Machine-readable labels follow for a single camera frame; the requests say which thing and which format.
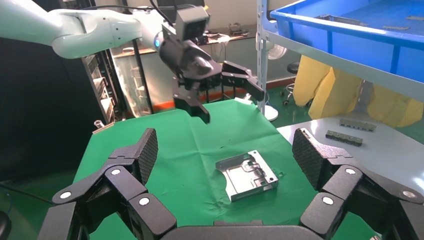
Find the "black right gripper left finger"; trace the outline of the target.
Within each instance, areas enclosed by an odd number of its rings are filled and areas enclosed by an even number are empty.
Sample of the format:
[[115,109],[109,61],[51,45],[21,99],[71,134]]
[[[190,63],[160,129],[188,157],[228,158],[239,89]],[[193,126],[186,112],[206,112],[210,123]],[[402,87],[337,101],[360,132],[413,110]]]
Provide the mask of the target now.
[[88,240],[105,218],[118,214],[137,239],[161,239],[177,220],[146,188],[157,155],[154,128],[135,144],[115,149],[98,171],[53,196],[38,238]]

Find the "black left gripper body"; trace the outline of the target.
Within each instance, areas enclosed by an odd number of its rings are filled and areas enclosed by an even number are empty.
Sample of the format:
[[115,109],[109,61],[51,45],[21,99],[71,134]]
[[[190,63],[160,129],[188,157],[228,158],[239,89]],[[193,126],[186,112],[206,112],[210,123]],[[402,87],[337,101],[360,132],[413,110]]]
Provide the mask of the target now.
[[206,91],[221,85],[222,65],[190,40],[181,41],[170,31],[163,31],[163,40],[158,49],[160,59],[175,77],[172,90],[180,87],[187,91],[195,88]]

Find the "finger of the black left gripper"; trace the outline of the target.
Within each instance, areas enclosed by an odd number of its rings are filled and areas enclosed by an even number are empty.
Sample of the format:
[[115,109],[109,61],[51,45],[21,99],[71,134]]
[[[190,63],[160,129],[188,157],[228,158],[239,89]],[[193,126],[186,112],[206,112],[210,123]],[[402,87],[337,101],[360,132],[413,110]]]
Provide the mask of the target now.
[[265,91],[259,86],[258,78],[250,69],[236,63],[223,62],[221,83],[226,87],[242,88],[258,101],[265,98]]
[[211,117],[207,109],[202,105],[198,96],[201,83],[199,81],[192,82],[187,95],[180,93],[180,85],[182,81],[174,81],[172,83],[173,101],[176,109],[186,111],[191,117],[200,118],[205,124],[209,124]]

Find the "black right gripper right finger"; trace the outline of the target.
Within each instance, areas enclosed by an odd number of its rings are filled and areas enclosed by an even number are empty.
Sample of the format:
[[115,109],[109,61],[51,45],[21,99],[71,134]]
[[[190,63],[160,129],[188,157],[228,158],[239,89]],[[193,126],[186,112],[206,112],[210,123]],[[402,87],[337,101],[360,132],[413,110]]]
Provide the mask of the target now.
[[368,170],[345,149],[318,142],[305,128],[295,130],[292,153],[317,191],[299,223],[331,239],[347,213],[361,217],[384,240],[424,237],[424,197]]

